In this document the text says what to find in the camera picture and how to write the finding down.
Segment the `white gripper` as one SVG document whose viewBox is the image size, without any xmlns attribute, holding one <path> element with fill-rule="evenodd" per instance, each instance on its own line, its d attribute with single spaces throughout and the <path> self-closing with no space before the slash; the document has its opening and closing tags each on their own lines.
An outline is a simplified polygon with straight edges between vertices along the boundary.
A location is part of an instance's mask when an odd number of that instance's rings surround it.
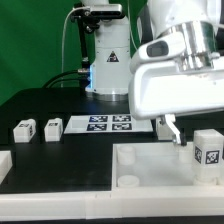
<svg viewBox="0 0 224 224">
<path fill-rule="evenodd" d="M 176 116 L 224 109 L 224 57 L 213 61 L 214 68 L 179 73 L 173 61 L 141 65 L 129 84 L 129 108 L 135 119 L 162 116 L 176 145 L 186 138 L 175 126 Z"/>
</svg>

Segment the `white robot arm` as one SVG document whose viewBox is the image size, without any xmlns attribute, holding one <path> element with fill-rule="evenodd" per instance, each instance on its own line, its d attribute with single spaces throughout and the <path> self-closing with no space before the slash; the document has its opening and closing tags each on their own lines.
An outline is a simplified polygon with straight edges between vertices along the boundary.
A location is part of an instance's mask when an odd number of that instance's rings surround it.
<svg viewBox="0 0 224 224">
<path fill-rule="evenodd" d="M 224 56 L 217 44 L 224 0 L 147 0 L 133 55 L 122 7 L 109 0 L 82 2 L 96 25 L 88 93 L 126 97 L 135 119 L 159 119 L 178 144 L 184 137 L 174 125 L 177 116 L 224 109 Z"/>
</svg>

